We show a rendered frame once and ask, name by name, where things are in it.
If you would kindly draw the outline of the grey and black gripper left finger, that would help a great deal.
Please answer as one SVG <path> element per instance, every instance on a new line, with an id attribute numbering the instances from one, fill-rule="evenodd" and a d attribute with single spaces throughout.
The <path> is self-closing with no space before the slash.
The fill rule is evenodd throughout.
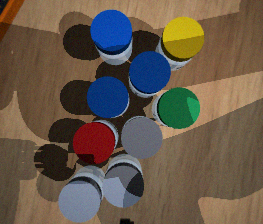
<path id="1" fill-rule="evenodd" d="M 120 219 L 120 224 L 134 224 L 134 221 L 130 221 L 130 219 Z"/>

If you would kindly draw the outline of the red bottle cap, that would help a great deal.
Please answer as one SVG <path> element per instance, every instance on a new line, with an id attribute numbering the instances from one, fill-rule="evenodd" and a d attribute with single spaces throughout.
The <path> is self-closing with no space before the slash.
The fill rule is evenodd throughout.
<path id="1" fill-rule="evenodd" d="M 88 164 L 106 161 L 118 143 L 118 131 L 107 120 L 96 120 L 82 125 L 73 138 L 77 157 Z"/>

